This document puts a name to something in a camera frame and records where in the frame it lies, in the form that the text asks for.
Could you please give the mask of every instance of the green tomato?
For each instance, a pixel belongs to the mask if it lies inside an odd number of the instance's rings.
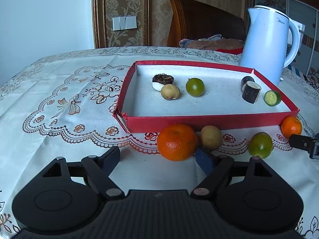
[[[248,143],[248,151],[252,156],[265,159],[272,152],[272,138],[265,132],[254,134]]]
[[[204,90],[204,82],[198,78],[191,78],[186,83],[186,91],[193,97],[200,97]]]

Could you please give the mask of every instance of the red box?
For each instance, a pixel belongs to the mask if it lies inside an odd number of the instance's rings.
[[[174,77],[181,91],[177,100],[166,101],[152,88],[152,77],[165,73]],[[255,104],[241,97],[240,81],[250,75],[261,87]],[[205,83],[201,97],[190,96],[185,89],[188,78]],[[276,90],[282,102],[268,106],[264,94]],[[299,109],[274,84],[252,68],[192,61],[136,61],[122,84],[113,116],[126,132],[160,132],[174,123],[183,123],[200,131],[214,125],[221,130],[278,125]]]

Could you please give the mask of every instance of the orange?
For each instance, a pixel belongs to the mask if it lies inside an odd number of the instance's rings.
[[[163,157],[171,161],[183,161],[195,153],[197,141],[197,135],[191,127],[173,124],[159,133],[156,142]]]
[[[302,132],[302,125],[294,116],[288,116],[281,122],[281,132],[288,139],[292,134],[300,135]]]

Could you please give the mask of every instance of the kettle spout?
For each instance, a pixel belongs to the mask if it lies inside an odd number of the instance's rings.
[[[254,23],[255,19],[257,18],[257,15],[259,13],[259,8],[248,8],[249,16],[251,24]]]

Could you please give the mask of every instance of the wooden headboard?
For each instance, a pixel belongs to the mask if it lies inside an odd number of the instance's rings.
[[[183,38],[198,40],[221,34],[225,38],[245,41],[242,18],[195,0],[170,0],[173,19],[167,46],[179,47]]]

